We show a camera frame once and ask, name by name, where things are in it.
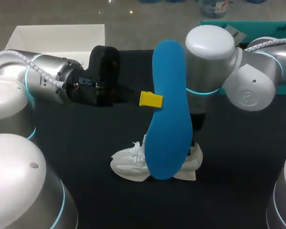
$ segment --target shoelace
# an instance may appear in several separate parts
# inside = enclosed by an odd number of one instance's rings
[[[145,155],[142,153],[142,147],[140,147],[140,142],[133,142],[134,147],[130,149],[130,154],[133,157],[133,162],[143,162],[145,161]]]

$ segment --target white box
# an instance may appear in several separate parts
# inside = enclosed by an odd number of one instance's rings
[[[5,49],[66,57],[87,69],[97,45],[105,45],[104,25],[30,25],[17,26]]]

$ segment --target teal bin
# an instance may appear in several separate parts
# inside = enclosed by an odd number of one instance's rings
[[[200,25],[216,25],[225,28],[227,25],[246,34],[243,43],[250,43],[259,37],[286,38],[286,21],[201,21]],[[286,85],[279,85],[276,94],[286,95]]]

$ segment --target white shoe upper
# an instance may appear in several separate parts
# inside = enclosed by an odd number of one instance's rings
[[[145,137],[146,135],[144,135],[141,147],[140,143],[136,142],[134,143],[134,147],[121,150],[112,156],[113,160],[110,166],[115,173],[131,176],[144,174],[147,177],[150,175],[145,161]],[[191,147],[190,156],[186,157],[180,171],[192,172],[197,170],[202,163],[202,159],[203,154],[200,146],[195,144],[194,147]]]

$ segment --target sticker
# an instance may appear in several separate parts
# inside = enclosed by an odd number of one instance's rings
[[[230,25],[227,25],[225,30],[227,30],[233,36],[235,46],[238,46],[246,38],[246,34],[240,32],[239,30],[233,28]]]
[[[225,13],[228,9],[228,0],[222,1],[222,2],[217,2],[216,3],[216,8],[215,8],[215,13]]]
[[[93,85],[93,81],[91,78],[86,78],[86,77],[79,77],[79,83],[84,84],[84,85]]]

